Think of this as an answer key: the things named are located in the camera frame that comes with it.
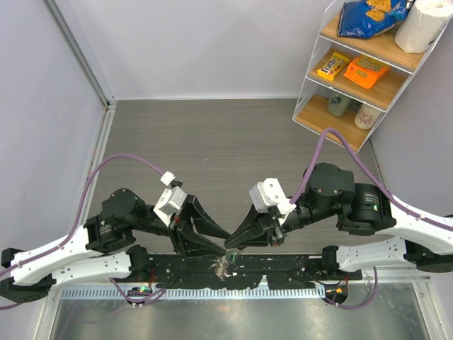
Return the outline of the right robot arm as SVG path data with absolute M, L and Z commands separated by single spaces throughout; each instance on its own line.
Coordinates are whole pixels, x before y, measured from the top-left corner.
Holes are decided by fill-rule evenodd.
M 357 183 L 351 171 L 319 163 L 296 200 L 276 178 L 249 191 L 252 206 L 226 239 L 228 249 L 278 247 L 289 232 L 332 216 L 338 230 L 355 236 L 385 234 L 387 240 L 359 246 L 328 246 L 320 269 L 330 279 L 369 267 L 414 264 L 419 271 L 452 271 L 452 218 L 414 208 L 378 186 Z

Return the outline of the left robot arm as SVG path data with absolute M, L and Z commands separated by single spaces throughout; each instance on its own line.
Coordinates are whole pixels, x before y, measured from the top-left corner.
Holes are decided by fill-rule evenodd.
M 181 188 L 166 189 L 155 205 L 129 189 L 103 201 L 101 212 L 65 237 L 29 251 L 7 248 L 1 253 L 1 296 L 23 304 L 47 297 L 55 288 L 97 279 L 142 282 L 153 264 L 135 231 L 167 237 L 181 256 L 222 256 L 212 238 L 229 233 L 202 208 L 197 197 Z

